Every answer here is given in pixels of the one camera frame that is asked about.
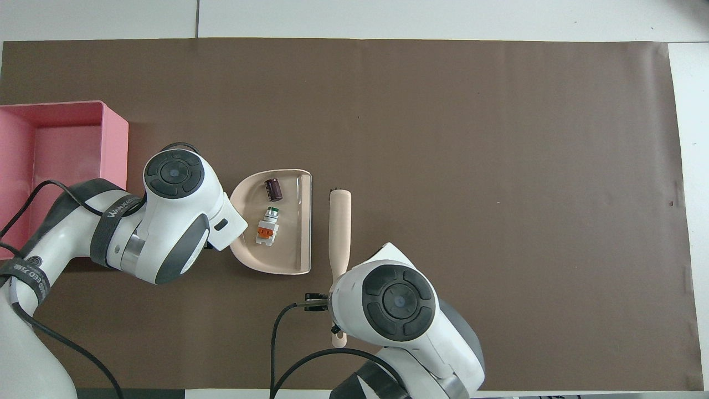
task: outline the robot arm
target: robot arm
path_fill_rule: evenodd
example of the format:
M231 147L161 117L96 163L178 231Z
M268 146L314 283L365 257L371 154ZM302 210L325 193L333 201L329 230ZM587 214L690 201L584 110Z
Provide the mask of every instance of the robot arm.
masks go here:
M90 256L96 263L162 284L185 273L206 243L224 249L247 226L211 166L196 153L161 151L147 163L143 182L144 203L102 179L73 186L72 193L102 216L62 194L22 248L24 259L3 267L43 274L48 291L72 258ZM11 381L0 384L0 398L75 398L59 361L11 309L17 302L32 315L46 296L34 288L15 277L0 288L0 359L13 359L0 362L4 381Z
M342 275L329 302L342 331L384 346L377 356L397 370L412 398L467 399L483 383L477 336L394 245ZM368 362L330 397L399 398L387 376Z

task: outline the electrolytic capacitor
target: electrolytic capacitor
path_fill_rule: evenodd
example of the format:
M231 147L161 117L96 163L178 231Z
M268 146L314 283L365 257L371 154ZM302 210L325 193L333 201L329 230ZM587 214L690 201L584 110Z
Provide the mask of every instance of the electrolytic capacitor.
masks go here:
M266 192L268 192L268 199L270 202L276 202L283 199L281 185L278 183L278 179L269 179L264 183L266 184Z

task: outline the pink box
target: pink box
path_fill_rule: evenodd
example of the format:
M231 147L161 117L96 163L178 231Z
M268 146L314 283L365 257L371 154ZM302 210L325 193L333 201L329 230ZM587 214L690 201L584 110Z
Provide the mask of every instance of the pink box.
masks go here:
M128 122L103 102L2 105L0 143L0 229L43 180L68 186L102 177L125 189ZM2 241L22 247L61 192L43 188ZM0 259L10 258L0 248Z

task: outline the brown paper mat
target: brown paper mat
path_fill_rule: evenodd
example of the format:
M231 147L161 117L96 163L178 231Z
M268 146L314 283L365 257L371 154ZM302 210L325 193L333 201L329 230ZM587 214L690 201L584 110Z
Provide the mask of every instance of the brown paper mat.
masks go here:
M480 336L485 389L702 388L665 44L25 42L3 62L3 104L102 99L130 122L132 192L171 141L229 193L261 170L313 173L308 275L209 251L158 288L59 279L38 318L126 387L266 388L276 314L330 285L328 191L344 187L352 263L387 241L406 253ZM328 347L329 322L287 315L279 372ZM49 345L78 386L107 385ZM288 385L332 388L359 364L321 359Z

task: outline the brush handle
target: brush handle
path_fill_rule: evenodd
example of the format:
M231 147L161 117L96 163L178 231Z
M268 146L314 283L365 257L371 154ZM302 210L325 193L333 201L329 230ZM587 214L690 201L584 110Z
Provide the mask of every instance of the brush handle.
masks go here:
M333 284L347 271L350 263L350 242L352 237L352 193L347 190L330 192L330 267L333 270ZM347 343L344 332L333 335L333 346L342 348Z

